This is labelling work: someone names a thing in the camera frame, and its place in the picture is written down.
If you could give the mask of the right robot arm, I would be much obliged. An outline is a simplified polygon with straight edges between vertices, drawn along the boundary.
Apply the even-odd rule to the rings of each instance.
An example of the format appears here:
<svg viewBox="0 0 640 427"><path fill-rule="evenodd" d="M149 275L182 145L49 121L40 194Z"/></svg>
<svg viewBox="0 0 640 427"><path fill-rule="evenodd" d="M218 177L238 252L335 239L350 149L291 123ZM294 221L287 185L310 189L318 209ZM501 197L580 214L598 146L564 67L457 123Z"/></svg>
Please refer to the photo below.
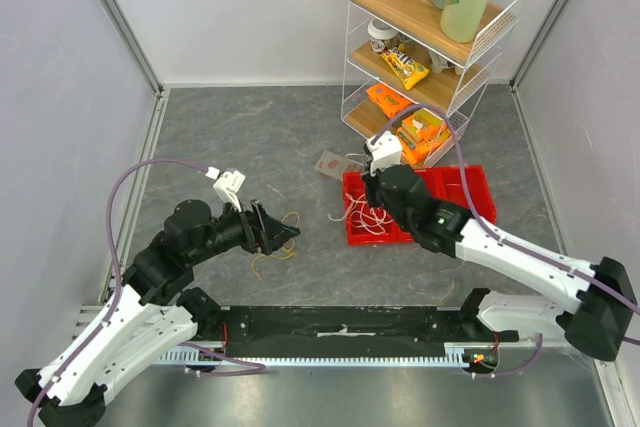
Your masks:
<svg viewBox="0 0 640 427"><path fill-rule="evenodd" d="M458 315L465 338L481 340L491 331L562 334L594 359L617 358L639 312L622 263L604 257L594 264L514 237L475 209L432 196L407 165L366 171L362 180L369 205L383 208L420 247L487 267L541 294L509 300L483 291L477 306Z"/></svg>

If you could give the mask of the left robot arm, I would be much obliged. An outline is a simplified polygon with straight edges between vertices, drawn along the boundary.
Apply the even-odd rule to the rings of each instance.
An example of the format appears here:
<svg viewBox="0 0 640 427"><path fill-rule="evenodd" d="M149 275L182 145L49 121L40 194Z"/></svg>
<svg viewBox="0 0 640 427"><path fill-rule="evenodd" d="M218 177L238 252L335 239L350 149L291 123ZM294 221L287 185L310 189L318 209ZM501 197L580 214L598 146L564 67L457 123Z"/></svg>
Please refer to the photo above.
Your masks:
<svg viewBox="0 0 640 427"><path fill-rule="evenodd" d="M219 305L192 287L194 266L233 248L270 255L299 236L298 227L252 203L220 216L201 200L180 203L123 274L119 291L79 337L41 369L15 380L32 404L31 421L94 426L122 389L164 353L219 329Z"/></svg>

